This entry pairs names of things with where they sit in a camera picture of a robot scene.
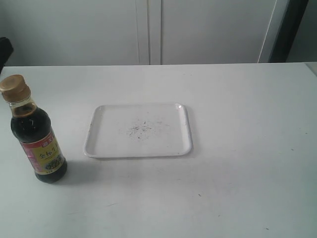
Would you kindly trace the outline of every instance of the cabinet door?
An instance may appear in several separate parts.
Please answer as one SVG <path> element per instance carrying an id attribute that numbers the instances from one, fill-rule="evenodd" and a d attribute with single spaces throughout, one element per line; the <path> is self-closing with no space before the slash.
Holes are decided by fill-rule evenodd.
<path id="1" fill-rule="evenodd" d="M 273 12 L 287 0 L 150 0 L 151 63 L 258 62 Z M 284 11 L 274 17 L 274 34 Z M 161 16 L 161 32 L 152 31 Z M 274 38 L 273 31 L 269 37 Z M 265 45 L 265 51 L 273 41 Z"/>
<path id="2" fill-rule="evenodd" d="M 11 65 L 149 64 L 147 0 L 1 0 Z"/>

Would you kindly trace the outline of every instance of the bottle neck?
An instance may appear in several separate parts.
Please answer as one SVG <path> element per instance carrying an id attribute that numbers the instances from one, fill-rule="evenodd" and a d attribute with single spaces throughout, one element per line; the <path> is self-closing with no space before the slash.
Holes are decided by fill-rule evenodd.
<path id="1" fill-rule="evenodd" d="M 9 103 L 9 106 L 12 112 L 12 116 L 15 118 L 27 117 L 28 115 L 32 114 L 37 108 L 37 105 L 31 97 L 28 97 L 18 103 Z"/>

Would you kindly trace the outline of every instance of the black chair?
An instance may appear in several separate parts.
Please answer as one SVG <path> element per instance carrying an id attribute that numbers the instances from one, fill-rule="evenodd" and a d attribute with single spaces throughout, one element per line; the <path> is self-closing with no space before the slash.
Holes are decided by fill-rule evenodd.
<path id="1" fill-rule="evenodd" d="M 10 40 L 6 37 L 0 37 L 0 73 L 12 53 L 13 47 Z"/>

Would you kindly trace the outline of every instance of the dark liquid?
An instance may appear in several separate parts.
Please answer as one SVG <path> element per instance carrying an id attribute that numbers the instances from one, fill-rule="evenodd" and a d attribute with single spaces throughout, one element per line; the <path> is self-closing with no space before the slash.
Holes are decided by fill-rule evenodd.
<path id="1" fill-rule="evenodd" d="M 11 119 L 11 130 L 20 142 L 33 143 L 43 139 L 51 132 L 51 120 L 42 109 L 26 104 L 15 109 Z M 37 173 L 35 175 L 42 182 L 52 183 L 62 178 L 66 170 L 67 162 L 64 160 L 57 171 L 48 175 Z"/>

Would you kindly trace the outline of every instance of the white wall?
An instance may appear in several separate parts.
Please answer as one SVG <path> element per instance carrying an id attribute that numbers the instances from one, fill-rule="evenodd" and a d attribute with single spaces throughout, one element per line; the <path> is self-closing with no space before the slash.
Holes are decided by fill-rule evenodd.
<path id="1" fill-rule="evenodd" d="M 136 0 L 0 0 L 0 9 L 12 65 L 139 64 Z"/>
<path id="2" fill-rule="evenodd" d="M 317 61 L 317 0 L 307 4 L 287 61 Z"/>
<path id="3" fill-rule="evenodd" d="M 258 62 L 274 6 L 275 0 L 162 0 L 162 63 Z"/>

